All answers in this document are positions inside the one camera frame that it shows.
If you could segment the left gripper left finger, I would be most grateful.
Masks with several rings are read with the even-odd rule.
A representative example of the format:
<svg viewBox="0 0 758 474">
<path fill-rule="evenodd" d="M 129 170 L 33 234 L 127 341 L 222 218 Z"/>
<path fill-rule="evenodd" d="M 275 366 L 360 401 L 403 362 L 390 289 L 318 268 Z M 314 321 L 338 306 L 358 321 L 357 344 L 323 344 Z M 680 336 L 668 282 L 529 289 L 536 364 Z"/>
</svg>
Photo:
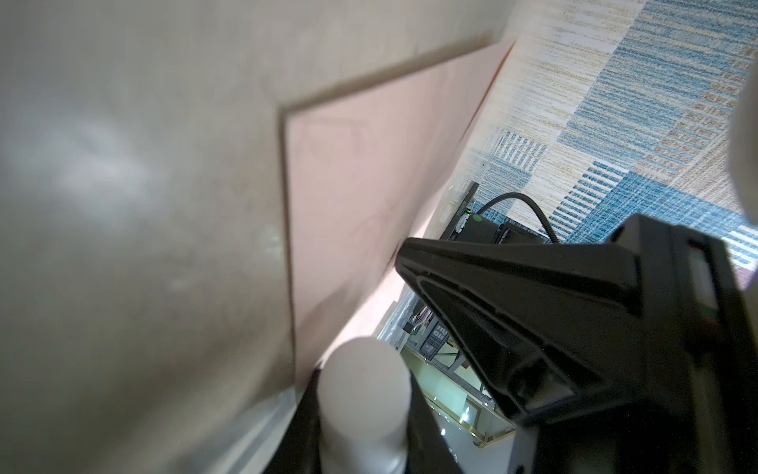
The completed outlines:
<svg viewBox="0 0 758 474">
<path fill-rule="evenodd" d="M 320 406 L 316 369 L 264 474 L 320 474 Z"/>
</svg>

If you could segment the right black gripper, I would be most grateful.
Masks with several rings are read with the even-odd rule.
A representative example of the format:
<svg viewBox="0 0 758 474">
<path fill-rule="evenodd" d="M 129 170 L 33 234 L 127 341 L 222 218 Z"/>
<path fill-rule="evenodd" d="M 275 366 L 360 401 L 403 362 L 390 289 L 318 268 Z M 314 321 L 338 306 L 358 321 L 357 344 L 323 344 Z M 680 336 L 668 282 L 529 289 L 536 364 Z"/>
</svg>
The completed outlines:
<svg viewBox="0 0 758 474">
<path fill-rule="evenodd" d="M 726 248 L 643 215 L 604 245 L 410 238 L 398 274 L 511 421 L 512 473 L 753 473 L 757 344 Z"/>
</svg>

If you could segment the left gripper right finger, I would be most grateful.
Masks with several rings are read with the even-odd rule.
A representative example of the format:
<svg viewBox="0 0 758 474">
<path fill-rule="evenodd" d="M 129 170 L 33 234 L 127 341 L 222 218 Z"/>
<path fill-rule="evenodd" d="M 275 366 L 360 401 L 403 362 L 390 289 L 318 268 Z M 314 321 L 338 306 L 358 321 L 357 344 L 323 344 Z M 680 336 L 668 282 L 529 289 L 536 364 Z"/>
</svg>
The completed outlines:
<svg viewBox="0 0 758 474">
<path fill-rule="evenodd" d="M 434 419 L 434 412 L 416 379 L 411 376 L 411 405 L 408 420 L 408 474 L 462 474 Z"/>
</svg>

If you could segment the white glue stick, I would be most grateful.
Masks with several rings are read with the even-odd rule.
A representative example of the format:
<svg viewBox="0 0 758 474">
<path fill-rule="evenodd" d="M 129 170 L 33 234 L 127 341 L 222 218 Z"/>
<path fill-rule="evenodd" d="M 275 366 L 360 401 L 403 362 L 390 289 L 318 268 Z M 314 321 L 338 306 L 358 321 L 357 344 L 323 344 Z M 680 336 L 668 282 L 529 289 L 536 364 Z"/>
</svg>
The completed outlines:
<svg viewBox="0 0 758 474">
<path fill-rule="evenodd" d="M 383 341 L 339 346 L 319 374 L 323 473 L 403 473 L 409 456 L 412 377 Z"/>
</svg>

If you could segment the pale pink envelope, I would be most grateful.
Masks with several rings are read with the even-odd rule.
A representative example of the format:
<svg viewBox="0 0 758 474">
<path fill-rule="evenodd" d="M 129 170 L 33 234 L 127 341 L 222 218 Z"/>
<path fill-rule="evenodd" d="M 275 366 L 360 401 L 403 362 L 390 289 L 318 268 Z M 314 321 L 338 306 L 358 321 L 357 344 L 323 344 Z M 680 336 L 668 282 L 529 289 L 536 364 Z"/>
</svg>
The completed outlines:
<svg viewBox="0 0 758 474">
<path fill-rule="evenodd" d="M 295 386 L 373 335 L 402 292 L 403 241 L 430 224 L 514 46 L 440 61 L 285 117 Z"/>
</svg>

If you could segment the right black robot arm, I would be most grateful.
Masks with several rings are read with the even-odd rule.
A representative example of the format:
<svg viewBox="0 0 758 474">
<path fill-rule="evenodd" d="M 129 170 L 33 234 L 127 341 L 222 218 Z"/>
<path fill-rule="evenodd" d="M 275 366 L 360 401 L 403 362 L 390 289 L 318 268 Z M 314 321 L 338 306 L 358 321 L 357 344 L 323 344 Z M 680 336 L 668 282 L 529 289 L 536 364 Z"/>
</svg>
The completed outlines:
<svg viewBox="0 0 758 474">
<path fill-rule="evenodd" d="M 511 473 L 753 473 L 757 336 L 735 266 L 757 249 L 696 207 L 600 243 L 464 199 L 395 268 L 515 427 Z"/>
</svg>

